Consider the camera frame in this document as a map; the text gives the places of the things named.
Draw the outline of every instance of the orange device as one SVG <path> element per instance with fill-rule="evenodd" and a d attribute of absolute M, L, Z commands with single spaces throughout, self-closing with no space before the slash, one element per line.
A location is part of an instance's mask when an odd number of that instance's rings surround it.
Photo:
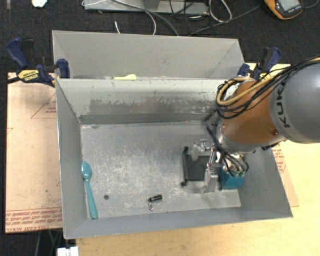
<path fill-rule="evenodd" d="M 282 20 L 292 19 L 305 8 L 301 0 L 264 0 L 268 8 Z"/>

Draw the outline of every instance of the wire bundle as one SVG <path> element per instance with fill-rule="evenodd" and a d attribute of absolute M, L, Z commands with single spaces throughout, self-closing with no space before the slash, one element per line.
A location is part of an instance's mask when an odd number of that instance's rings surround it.
<path fill-rule="evenodd" d="M 294 66 L 288 66 L 282 69 L 271 70 L 264 75 L 261 75 L 259 79 L 252 84 L 252 86 L 245 90 L 243 93 L 231 97 L 230 99 L 225 100 L 225 96 L 227 90 L 236 84 L 240 84 L 244 81 L 251 81 L 251 78 L 248 77 L 236 77 L 226 81 L 224 84 L 218 86 L 217 96 L 216 96 L 216 110 L 219 117 L 224 119 L 231 119 L 237 117 L 241 113 L 245 111 L 249 111 L 257 106 L 266 96 L 268 96 L 275 88 L 277 88 L 282 82 L 285 82 L 289 77 L 294 75 L 298 70 L 313 65 L 315 63 L 320 63 L 320 56 L 312 57 L 303 62 L 300 62 Z M 272 72 L 281 70 L 276 75 L 271 75 Z M 234 106 L 240 99 L 249 94 L 250 92 L 257 90 L 253 96 L 251 96 L 247 101 L 242 103 L 238 103 L 238 105 Z M 255 104 L 251 105 L 254 100 L 261 99 Z"/>
<path fill-rule="evenodd" d="M 260 103 L 266 96 L 268 96 L 275 88 L 277 88 L 282 82 L 285 82 L 287 79 L 295 75 L 300 69 L 305 68 L 307 66 L 320 63 L 320 56 L 312 57 L 308 60 L 305 60 L 303 62 L 300 62 L 293 66 L 288 66 L 282 69 L 276 69 L 269 71 L 267 73 L 264 73 L 264 75 L 260 76 L 260 78 L 252 84 L 252 86 L 245 90 L 243 93 L 231 97 L 229 99 L 224 99 L 226 96 L 226 93 L 228 89 L 236 84 L 253 81 L 253 79 L 249 77 L 235 77 L 233 79 L 230 79 L 228 81 L 225 81 L 224 84 L 221 84 L 218 87 L 217 90 L 217 96 L 216 96 L 216 111 L 218 116 L 215 115 L 214 122 L 212 123 L 212 130 L 210 131 L 210 134 L 212 136 L 214 146 L 216 150 L 221 154 L 221 159 L 223 160 L 228 172 L 232 177 L 235 177 L 234 172 L 231 171 L 230 167 L 228 166 L 228 163 L 231 163 L 237 168 L 237 173 L 244 174 L 248 171 L 249 165 L 245 158 L 241 156 L 241 161 L 237 158 L 235 158 L 233 155 L 231 155 L 226 149 L 223 148 L 223 146 L 220 144 L 216 137 L 217 128 L 220 127 L 220 121 L 222 118 L 224 119 L 230 119 L 237 117 L 241 113 L 245 111 L 249 111 L 252 108 L 254 108 L 258 103 Z M 276 75 L 271 75 L 273 71 L 280 71 Z M 255 94 L 251 96 L 248 101 L 245 101 L 241 104 L 238 104 L 237 106 L 233 106 L 236 102 L 240 101 L 241 98 L 247 94 L 249 94 L 252 91 L 255 91 Z M 261 98 L 255 105 L 251 106 L 251 103 Z M 232 113 L 231 116 L 226 116 L 225 113 L 230 112 Z"/>
<path fill-rule="evenodd" d="M 88 6 L 88 5 L 94 5 L 94 4 L 98 4 L 98 3 L 101 3 L 101 2 L 104 2 L 104 1 L 107 1 L 107 0 L 101 0 L 101 1 L 98 1 L 98 2 L 95 2 L 95 3 L 92 3 L 92 4 L 85 4 L 84 1 L 85 1 L 85 0 L 82 1 L 82 6 L 84 6 L 84 5 L 86 5 L 86 6 Z M 177 30 L 173 27 L 173 25 L 172 25 L 166 18 L 164 18 L 163 16 L 161 16 L 160 14 L 157 14 L 157 13 L 155 13 L 155 12 L 153 12 L 153 11 L 144 9 L 144 8 L 142 8 L 142 7 L 138 7 L 138 6 L 135 6 L 135 5 L 131 5 L 131 4 L 128 4 L 128 3 L 124 3 L 124 2 L 119 1 L 119 0 L 110 0 L 110 1 L 115 2 L 115 3 L 117 3 L 117 4 L 121 4 L 121 5 L 130 7 L 130 8 L 133 8 L 133 9 L 137 9 L 137 10 L 139 10 L 139 11 L 141 11 L 141 12 L 145 12 L 146 14 L 148 14 L 148 15 L 151 17 L 151 19 L 152 19 L 152 21 L 153 21 L 153 24 L 154 24 L 154 32 L 153 32 L 153 35 L 156 33 L 156 21 L 155 21 L 155 19 L 154 19 L 154 17 L 153 17 L 153 16 L 155 16 L 155 17 L 158 17 L 158 18 L 162 19 L 162 20 L 171 28 L 171 30 L 174 32 L 174 34 L 177 35 L 177 36 L 179 36 L 179 33 L 178 33 Z M 178 13 L 183 12 L 183 15 L 184 15 L 184 18 L 185 18 L 185 23 L 186 23 L 187 27 L 188 27 L 188 28 L 190 29 L 190 31 L 191 31 L 191 34 L 189 34 L 188 36 L 199 35 L 200 32 L 203 32 L 203 31 L 205 31 L 205 30 L 207 30 L 207 29 L 215 28 L 215 27 L 217 27 L 217 26 L 224 25 L 224 24 L 227 24 L 227 23 L 229 23 L 229 22 L 231 22 L 231 21 L 237 20 L 238 18 L 241 18 L 241 17 L 243 17 L 243 16 L 251 13 L 252 11 L 258 9 L 258 8 L 262 5 L 262 3 L 261 3 L 261 4 L 257 5 L 256 7 L 252 8 L 252 9 L 249 10 L 249 11 L 246 11 L 246 12 L 244 12 L 243 14 L 240 14 L 240 15 L 238 15 L 238 16 L 236 16 L 236 17 L 233 17 L 232 12 L 231 12 L 228 4 L 227 4 L 224 0 L 218 0 L 218 1 L 221 2 L 221 4 L 223 5 L 223 7 L 227 10 L 227 12 L 228 12 L 228 14 L 229 14 L 229 18 L 228 18 L 228 19 L 226 19 L 226 20 L 221 20 L 221 19 L 219 19 L 219 18 L 217 18 L 217 17 L 215 16 L 215 13 L 214 13 L 213 10 L 212 10 L 212 2 L 216 3 L 216 0 L 208 0 L 208 6 L 209 6 L 209 11 L 208 11 L 208 12 L 202 12 L 202 13 L 200 13 L 200 14 L 194 14 L 194 15 L 188 15 L 188 14 L 186 14 L 186 9 L 189 8 L 190 6 L 192 6 L 196 1 L 197 1 L 197 0 L 194 0 L 194 1 L 191 2 L 190 4 L 186 5 L 187 0 L 185 0 L 185 1 L 184 1 L 184 7 L 183 7 L 181 10 L 179 10 L 179 11 L 177 11 L 177 12 L 174 12 L 174 10 L 173 10 L 173 8 L 172 8 L 171 0 L 169 0 L 169 4 L 170 4 L 171 11 L 172 11 L 173 15 L 176 15 L 176 14 L 178 14 Z M 316 2 L 315 2 L 313 5 L 306 6 L 305 8 L 306 8 L 306 9 L 309 9 L 309 8 L 315 6 L 315 5 L 318 3 L 318 1 L 319 1 L 319 0 L 316 0 Z M 203 17 L 203 16 L 211 17 L 211 18 L 209 18 L 209 23 L 208 23 L 207 25 L 204 25 L 204 24 L 202 24 L 202 23 L 199 22 L 199 24 L 202 25 L 203 28 L 198 29 L 198 30 L 193 30 L 193 29 L 191 29 L 191 27 L 190 27 L 190 25 L 189 25 L 189 23 L 188 23 L 188 21 L 187 21 L 187 18 L 189 18 L 190 20 L 195 20 L 195 21 L 197 21 L 198 18 Z"/>
<path fill-rule="evenodd" d="M 219 126 L 219 122 L 220 122 L 221 118 L 220 117 L 216 117 L 215 121 L 213 123 L 213 130 L 210 132 L 212 139 L 213 139 L 213 143 L 214 143 L 214 147 L 216 148 L 216 150 L 220 153 L 220 159 L 223 160 L 223 163 L 226 167 L 226 169 L 228 170 L 229 174 L 232 177 L 235 176 L 242 176 L 244 175 L 248 169 L 249 169 L 249 164 L 248 162 L 245 160 L 245 158 L 243 156 L 241 156 L 241 160 L 238 160 L 236 157 L 234 157 L 233 155 L 231 155 L 228 151 L 226 151 L 220 144 L 220 142 L 218 141 L 217 137 L 216 137 L 216 133 L 217 133 L 217 128 Z M 229 165 L 228 162 L 230 162 L 232 165 L 235 166 L 235 168 L 237 168 L 236 174 L 235 172 L 233 172 Z"/>

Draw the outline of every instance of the teal spoon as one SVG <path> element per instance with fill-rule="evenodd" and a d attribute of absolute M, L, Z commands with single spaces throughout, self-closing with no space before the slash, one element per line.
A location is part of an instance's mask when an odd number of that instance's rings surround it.
<path fill-rule="evenodd" d="M 91 171 L 90 165 L 85 161 L 82 161 L 82 164 L 81 164 L 81 174 L 85 182 L 87 200 L 89 202 L 90 216 L 92 219 L 97 219 L 98 218 L 97 209 L 96 209 L 94 197 L 92 195 L 92 191 L 90 187 L 90 179 L 92 176 L 92 171 Z"/>

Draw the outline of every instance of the blue clamp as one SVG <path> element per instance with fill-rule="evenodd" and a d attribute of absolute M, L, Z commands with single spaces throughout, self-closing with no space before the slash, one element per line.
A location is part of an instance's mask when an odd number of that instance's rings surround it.
<path fill-rule="evenodd" d="M 277 47 L 272 49 L 266 47 L 260 63 L 254 71 L 254 79 L 258 79 L 261 73 L 268 73 L 281 58 L 281 51 Z"/>
<path fill-rule="evenodd" d="M 20 42 L 19 37 L 14 38 L 6 45 L 6 50 L 9 54 L 9 56 L 19 64 L 20 70 L 22 70 L 22 69 L 25 69 L 28 67 L 29 62 L 25 58 L 25 56 L 20 48 L 19 42 Z"/>
<path fill-rule="evenodd" d="M 6 45 L 9 56 L 19 64 L 17 78 L 12 82 L 23 81 L 24 83 L 42 83 L 54 87 L 54 78 L 49 75 L 49 71 L 60 69 L 61 78 L 69 78 L 69 64 L 65 59 L 59 59 L 56 65 L 44 67 L 42 64 L 33 65 L 33 40 L 26 39 L 20 41 L 17 37 Z"/>
<path fill-rule="evenodd" d="M 70 69 L 69 63 L 65 59 L 59 59 L 57 61 L 57 67 L 60 70 L 60 77 L 61 78 L 70 78 Z"/>
<path fill-rule="evenodd" d="M 242 64 L 242 66 L 239 68 L 237 72 L 237 76 L 246 77 L 250 71 L 250 66 L 246 63 Z"/>

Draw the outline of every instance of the black carpet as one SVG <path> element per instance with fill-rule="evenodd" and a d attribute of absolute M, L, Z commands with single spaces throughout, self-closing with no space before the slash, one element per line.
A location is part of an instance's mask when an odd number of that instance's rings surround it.
<path fill-rule="evenodd" d="M 8 56 L 5 46 L 15 37 L 32 37 L 35 57 L 46 58 L 46 64 L 53 63 L 52 30 L 98 31 L 116 33 L 117 21 L 121 33 L 151 34 L 153 24 L 142 12 L 88 12 L 81 6 L 82 0 L 48 0 L 44 9 L 33 8 L 31 0 L 0 0 L 0 82 L 6 73 L 16 71 L 18 66 Z M 236 17 L 262 3 L 262 0 L 227 0 Z M 304 0 L 312 5 L 315 0 Z M 186 36 L 202 25 L 213 23 L 211 19 L 188 21 L 183 16 L 164 15 L 178 31 Z M 158 35 L 174 35 L 170 27 L 156 17 Z M 228 24 L 207 29 L 195 37 L 218 37 L 239 39 L 245 61 L 257 62 L 265 46 L 276 46 L 282 52 L 281 63 L 296 63 L 320 54 L 320 0 L 312 8 L 292 20 L 279 20 L 266 7 L 252 11 Z M 4 233 L 5 210 L 5 155 L 6 155 L 6 109 L 7 90 L 0 88 L 0 255 L 34 255 L 38 233 L 6 235 Z M 47 235 L 43 232 L 41 253 L 49 253 Z"/>

